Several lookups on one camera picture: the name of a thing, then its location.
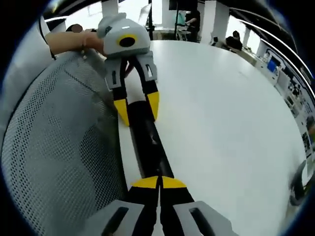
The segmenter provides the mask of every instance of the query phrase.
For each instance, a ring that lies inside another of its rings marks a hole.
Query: black cable
[[[41,20],[41,18],[39,18],[39,20],[38,20],[39,32],[40,32],[40,35],[42,36],[42,38],[44,39],[45,43],[48,45],[48,43],[47,43],[47,41],[46,41],[46,39],[45,39],[45,36],[44,36],[44,34],[43,34],[43,30],[42,30],[42,28],[41,28],[41,22],[40,22],[40,20]],[[50,51],[50,54],[51,54],[52,59],[56,60],[56,57],[55,57],[55,55],[53,54],[53,52],[52,52],[50,49],[49,49],[49,51]]]

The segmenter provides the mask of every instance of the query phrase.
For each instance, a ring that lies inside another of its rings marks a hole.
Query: white wall
[[[229,7],[218,1],[206,1],[202,23],[201,42],[210,43],[213,37],[225,40]]]
[[[220,40],[225,40],[230,8],[218,1],[216,2],[216,16],[212,35],[218,37]]]

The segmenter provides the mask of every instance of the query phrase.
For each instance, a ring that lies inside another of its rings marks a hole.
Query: human hand
[[[91,32],[91,30],[85,30],[82,32],[83,36],[83,47],[92,48],[101,53],[103,56],[106,56],[104,53],[104,42],[102,39],[98,38],[96,32]]]

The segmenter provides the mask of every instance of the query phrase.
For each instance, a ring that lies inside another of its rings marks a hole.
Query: person sitting
[[[230,48],[242,50],[243,44],[241,43],[239,32],[234,31],[233,36],[230,36],[225,39],[225,44]]]

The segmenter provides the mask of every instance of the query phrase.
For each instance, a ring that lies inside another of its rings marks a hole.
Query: white pillar
[[[201,43],[208,44],[213,37],[224,41],[228,19],[229,7],[218,1],[205,1]]]
[[[248,42],[248,39],[250,37],[250,32],[251,30],[249,28],[245,28],[245,35],[244,35],[244,40],[243,40],[243,47],[246,47],[247,46],[247,42]]]
[[[169,0],[162,0],[162,26],[165,28],[174,29],[175,20],[176,11],[169,10]]]
[[[118,0],[108,0],[102,2],[102,13],[104,16],[118,14]]]
[[[200,12],[200,31],[199,35],[202,35],[202,25],[203,25],[203,18],[205,15],[205,3],[204,2],[198,2],[197,10]]]

